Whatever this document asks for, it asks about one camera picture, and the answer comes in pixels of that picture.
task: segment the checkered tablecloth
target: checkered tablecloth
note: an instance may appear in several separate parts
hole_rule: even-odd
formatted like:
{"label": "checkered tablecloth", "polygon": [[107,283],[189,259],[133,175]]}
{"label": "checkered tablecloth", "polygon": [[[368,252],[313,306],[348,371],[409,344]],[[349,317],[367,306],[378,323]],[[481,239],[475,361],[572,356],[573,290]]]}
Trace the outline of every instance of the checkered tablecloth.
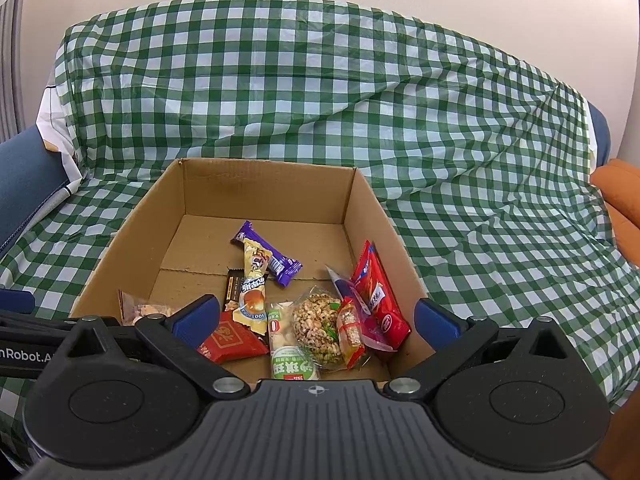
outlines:
{"label": "checkered tablecloth", "polygon": [[[588,184],[584,99],[487,44],[377,9],[179,0],[71,27],[56,92],[85,180],[0,283],[64,317],[174,158],[357,166],[431,297],[501,325],[554,317],[612,404],[635,385],[638,269]],[[21,380],[0,435],[24,456]]]}

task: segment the gray curtain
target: gray curtain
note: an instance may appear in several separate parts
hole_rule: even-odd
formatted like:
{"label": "gray curtain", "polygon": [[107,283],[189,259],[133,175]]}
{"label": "gray curtain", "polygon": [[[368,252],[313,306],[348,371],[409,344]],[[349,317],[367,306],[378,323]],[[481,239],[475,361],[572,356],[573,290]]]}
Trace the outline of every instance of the gray curtain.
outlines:
{"label": "gray curtain", "polygon": [[20,90],[20,15],[22,0],[0,7],[0,142],[24,127]]}

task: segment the orange cushion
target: orange cushion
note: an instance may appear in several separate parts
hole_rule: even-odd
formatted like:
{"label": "orange cushion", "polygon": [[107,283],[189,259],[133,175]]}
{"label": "orange cushion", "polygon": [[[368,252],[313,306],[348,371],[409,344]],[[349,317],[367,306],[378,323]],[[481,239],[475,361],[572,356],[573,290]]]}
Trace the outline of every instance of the orange cushion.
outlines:
{"label": "orange cushion", "polygon": [[611,204],[605,205],[609,211],[618,250],[627,260],[640,267],[640,229]]}
{"label": "orange cushion", "polygon": [[640,170],[619,159],[599,167],[591,183],[600,188],[604,200],[640,227]]}

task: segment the metal screw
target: metal screw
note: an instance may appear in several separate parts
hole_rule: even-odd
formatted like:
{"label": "metal screw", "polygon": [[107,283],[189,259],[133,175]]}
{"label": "metal screw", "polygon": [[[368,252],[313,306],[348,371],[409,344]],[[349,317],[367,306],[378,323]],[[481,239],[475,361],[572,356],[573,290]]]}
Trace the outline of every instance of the metal screw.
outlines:
{"label": "metal screw", "polygon": [[244,381],[237,377],[220,377],[213,381],[213,389],[219,394],[236,394],[244,388]]}
{"label": "metal screw", "polygon": [[389,382],[389,388],[396,394],[414,394],[420,389],[420,383],[411,377],[398,377]]}

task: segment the snack package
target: snack package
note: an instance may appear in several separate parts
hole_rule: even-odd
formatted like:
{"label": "snack package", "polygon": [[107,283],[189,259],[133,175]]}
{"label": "snack package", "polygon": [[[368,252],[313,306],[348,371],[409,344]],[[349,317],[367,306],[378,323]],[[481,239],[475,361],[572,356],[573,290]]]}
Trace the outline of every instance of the snack package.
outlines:
{"label": "snack package", "polygon": [[368,240],[364,244],[351,281],[362,299],[367,302],[369,311],[378,321],[386,340],[394,350],[398,350],[411,332],[411,328],[402,317],[378,254]]}
{"label": "snack package", "polygon": [[326,270],[329,273],[331,281],[334,282],[335,290],[338,291],[340,297],[344,300],[347,298],[353,300],[353,304],[358,312],[364,345],[374,350],[394,352],[394,349],[386,340],[382,330],[380,330],[376,318],[371,315],[367,304],[362,300],[353,283],[329,267],[327,267]]}
{"label": "snack package", "polygon": [[355,365],[362,366],[367,356],[366,349],[362,342],[362,328],[358,320],[358,311],[351,298],[345,298],[338,309],[336,320],[338,327],[338,341],[340,351],[347,370],[351,370]]}
{"label": "snack package", "polygon": [[340,300],[319,286],[298,298],[293,308],[293,332],[298,345],[320,369],[344,369],[338,344]]}
{"label": "snack package", "polygon": [[264,273],[270,259],[271,251],[258,242],[244,239],[244,282],[240,291],[240,306],[233,311],[233,319],[261,335],[267,333]]}
{"label": "snack package", "polygon": [[271,303],[267,309],[271,376],[274,379],[316,381],[316,364],[300,348],[293,332],[291,302]]}
{"label": "snack package", "polygon": [[169,317],[180,310],[163,304],[149,303],[126,292],[118,291],[120,296],[120,315],[123,325],[133,325],[141,317],[148,314],[164,314]]}
{"label": "snack package", "polygon": [[226,274],[224,310],[235,310],[240,306],[240,291],[244,283],[244,270],[229,269]]}
{"label": "snack package", "polygon": [[222,364],[265,355],[269,349],[251,330],[233,321],[231,312],[221,312],[218,327],[204,340],[198,352],[210,361]]}
{"label": "snack package", "polygon": [[271,251],[271,259],[269,260],[269,269],[275,275],[275,280],[279,285],[287,286],[293,276],[302,269],[302,264],[297,260],[287,258],[280,251],[275,249],[270,243],[256,233],[248,220],[242,224],[242,227],[234,236],[233,240],[243,242],[246,238],[258,242],[266,250]]}

